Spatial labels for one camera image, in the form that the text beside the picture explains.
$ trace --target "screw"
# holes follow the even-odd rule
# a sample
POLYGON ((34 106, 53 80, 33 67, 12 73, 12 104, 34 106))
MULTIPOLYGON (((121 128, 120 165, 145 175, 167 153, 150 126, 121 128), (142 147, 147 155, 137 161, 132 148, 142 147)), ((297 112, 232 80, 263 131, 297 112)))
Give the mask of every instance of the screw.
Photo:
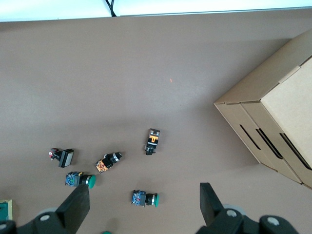
POLYGON ((227 214, 229 217, 236 217, 236 216, 237 216, 236 212, 235 212, 235 211, 232 211, 232 210, 228 210, 228 211, 226 212, 226 214, 227 214))
POLYGON ((3 230, 3 229, 5 229, 6 228, 6 224, 4 223, 4 224, 0 224, 0 230, 3 230))
POLYGON ((273 218, 273 217, 268 217, 268 222, 274 226, 278 226, 279 225, 279 222, 276 218, 273 218))
POLYGON ((41 216, 40 221, 46 221, 50 218, 50 216, 48 214, 41 216))

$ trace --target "teal cap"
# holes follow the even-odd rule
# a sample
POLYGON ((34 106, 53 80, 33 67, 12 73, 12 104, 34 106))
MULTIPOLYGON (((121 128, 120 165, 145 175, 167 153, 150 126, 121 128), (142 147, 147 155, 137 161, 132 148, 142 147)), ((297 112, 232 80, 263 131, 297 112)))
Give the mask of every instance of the teal cap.
POLYGON ((96 180, 97 180, 96 176, 92 175, 91 178, 88 181, 88 186, 89 186, 90 189, 94 187, 94 185, 96 183, 96 180))
POLYGON ((158 206, 158 203, 159 203, 159 195, 158 195, 158 194, 156 194, 156 195, 155 195, 155 202, 154 202, 155 207, 157 207, 157 206, 158 206))

